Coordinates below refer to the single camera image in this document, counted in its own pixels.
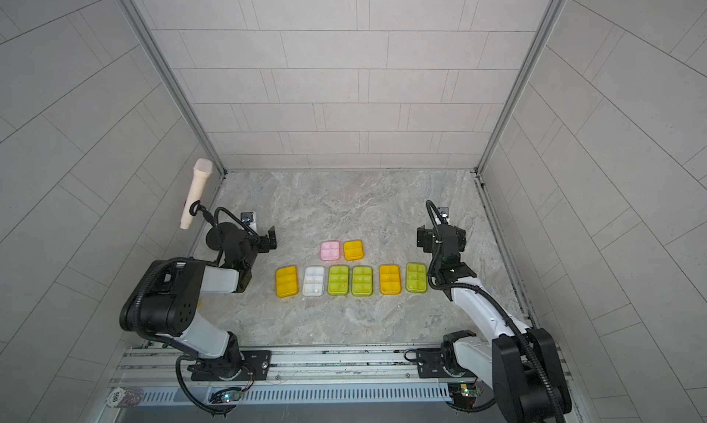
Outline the green pillbox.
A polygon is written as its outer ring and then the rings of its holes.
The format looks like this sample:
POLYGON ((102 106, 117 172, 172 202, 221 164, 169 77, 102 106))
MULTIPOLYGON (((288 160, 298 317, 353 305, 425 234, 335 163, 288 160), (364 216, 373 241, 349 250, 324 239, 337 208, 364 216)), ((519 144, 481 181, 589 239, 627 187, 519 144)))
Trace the green pillbox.
POLYGON ((410 293, 423 294, 427 292, 427 268, 424 264, 408 263, 406 265, 405 288, 410 293))
POLYGON ((374 272, 371 266, 355 266, 352 269, 351 292, 355 297, 369 297, 373 294, 374 272))
POLYGON ((328 272, 327 292, 331 296, 345 296, 349 292, 350 268, 349 266, 330 266, 328 272))

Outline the yellow six-slot pillbox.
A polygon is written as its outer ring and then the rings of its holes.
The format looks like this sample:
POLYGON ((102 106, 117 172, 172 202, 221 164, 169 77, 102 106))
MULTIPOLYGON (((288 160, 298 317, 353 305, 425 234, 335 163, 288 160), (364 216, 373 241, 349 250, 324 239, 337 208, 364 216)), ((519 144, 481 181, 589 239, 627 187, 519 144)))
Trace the yellow six-slot pillbox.
POLYGON ((295 296, 299 292, 296 266, 278 268, 275 272, 275 293, 278 298, 295 296))

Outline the clear white pillbox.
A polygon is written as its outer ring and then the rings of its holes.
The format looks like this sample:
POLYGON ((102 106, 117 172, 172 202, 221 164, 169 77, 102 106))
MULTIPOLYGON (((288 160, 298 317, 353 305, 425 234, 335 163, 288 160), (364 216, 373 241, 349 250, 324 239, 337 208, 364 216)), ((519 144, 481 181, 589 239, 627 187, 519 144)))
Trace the clear white pillbox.
POLYGON ((306 297, 320 297, 324 292, 324 266, 308 266, 305 269, 302 293, 306 297))

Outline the pink pillbox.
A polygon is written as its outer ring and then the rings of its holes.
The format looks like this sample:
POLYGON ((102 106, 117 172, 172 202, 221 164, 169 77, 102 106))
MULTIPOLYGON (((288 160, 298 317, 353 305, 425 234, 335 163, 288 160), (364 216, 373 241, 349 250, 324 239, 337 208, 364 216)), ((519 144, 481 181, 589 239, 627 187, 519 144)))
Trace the pink pillbox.
POLYGON ((327 241, 320 245, 320 259, 324 262, 338 261, 342 257, 342 246, 339 241, 327 241))

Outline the small yellow pillbox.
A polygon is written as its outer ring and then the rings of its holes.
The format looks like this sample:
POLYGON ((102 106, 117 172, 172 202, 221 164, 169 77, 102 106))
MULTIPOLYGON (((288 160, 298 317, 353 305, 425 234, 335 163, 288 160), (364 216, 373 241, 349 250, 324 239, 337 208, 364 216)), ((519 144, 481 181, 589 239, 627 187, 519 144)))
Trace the small yellow pillbox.
POLYGON ((346 261, 358 261, 365 257, 365 248, 361 240, 347 241, 342 245, 346 261))

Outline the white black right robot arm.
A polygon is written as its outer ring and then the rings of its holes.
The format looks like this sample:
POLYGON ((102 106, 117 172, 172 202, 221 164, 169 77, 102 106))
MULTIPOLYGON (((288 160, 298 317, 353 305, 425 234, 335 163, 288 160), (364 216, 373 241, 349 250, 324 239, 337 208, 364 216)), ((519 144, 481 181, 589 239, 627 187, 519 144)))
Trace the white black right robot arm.
POLYGON ((497 406, 508 422, 563 422, 572 399, 550 333, 515 318, 484 288, 461 259, 463 229, 445 223, 421 226, 416 245, 432 256, 429 287, 443 292, 478 328, 476 333, 448 334, 441 345, 449 374, 471 373, 493 391, 493 398, 477 409, 497 406))

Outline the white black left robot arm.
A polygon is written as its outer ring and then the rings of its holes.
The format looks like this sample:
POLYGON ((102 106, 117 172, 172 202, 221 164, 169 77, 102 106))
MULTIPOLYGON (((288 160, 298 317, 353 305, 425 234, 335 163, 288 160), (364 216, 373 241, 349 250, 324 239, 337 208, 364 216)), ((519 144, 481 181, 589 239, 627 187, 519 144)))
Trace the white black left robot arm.
POLYGON ((264 381, 272 353, 242 350, 234 333, 198 312, 204 294, 242 293, 257 255, 277 248, 274 228, 256 236, 223 222, 207 233, 207 245, 225 254, 223 266, 191 257, 154 261, 119 314, 121 328, 174 347, 193 362, 194 382, 264 381))

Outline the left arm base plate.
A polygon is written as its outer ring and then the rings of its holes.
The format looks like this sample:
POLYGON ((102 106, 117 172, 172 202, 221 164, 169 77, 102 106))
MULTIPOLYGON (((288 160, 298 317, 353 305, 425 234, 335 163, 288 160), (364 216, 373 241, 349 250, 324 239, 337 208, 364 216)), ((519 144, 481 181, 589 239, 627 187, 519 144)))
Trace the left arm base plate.
POLYGON ((246 382, 265 381, 270 369, 270 350, 243 350, 239 366, 233 367, 224 360, 199 359, 187 367, 193 382, 246 382))

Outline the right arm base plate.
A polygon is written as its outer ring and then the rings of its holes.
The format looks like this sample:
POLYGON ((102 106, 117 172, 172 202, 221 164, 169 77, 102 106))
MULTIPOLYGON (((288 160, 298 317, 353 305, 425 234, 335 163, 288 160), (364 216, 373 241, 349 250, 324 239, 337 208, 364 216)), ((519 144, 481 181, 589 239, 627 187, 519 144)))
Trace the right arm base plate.
POLYGON ((414 357, 411 362, 417 367, 422 379, 459 379, 474 378, 475 374, 460 367, 452 366, 445 359, 444 351, 437 347, 411 349, 414 357))

